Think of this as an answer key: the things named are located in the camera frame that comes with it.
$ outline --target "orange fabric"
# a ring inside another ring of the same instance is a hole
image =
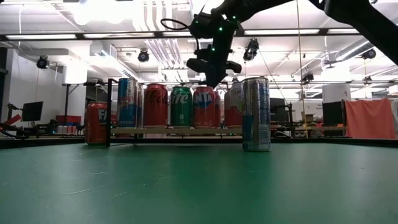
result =
[[[346,135],[363,139],[395,139],[394,117],[388,99],[345,101]]]

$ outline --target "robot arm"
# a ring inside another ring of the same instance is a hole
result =
[[[398,64],[398,27],[370,5],[368,0],[309,0],[332,19],[353,26],[372,44]],[[190,25],[191,34],[197,39],[213,38],[207,49],[195,51],[187,66],[206,74],[206,84],[215,87],[226,76],[226,69],[241,72],[241,66],[229,62],[233,35],[238,24],[255,13],[290,2],[290,0],[225,0],[211,14],[195,15]]]

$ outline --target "green table surface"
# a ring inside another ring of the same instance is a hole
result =
[[[398,150],[83,144],[0,151],[0,223],[398,223]]]

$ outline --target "wooden shelf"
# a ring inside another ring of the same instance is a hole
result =
[[[242,129],[115,128],[113,134],[241,134]]]

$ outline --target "green can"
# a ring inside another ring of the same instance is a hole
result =
[[[192,125],[192,93],[184,86],[175,86],[171,93],[170,125],[175,128],[190,128]]]

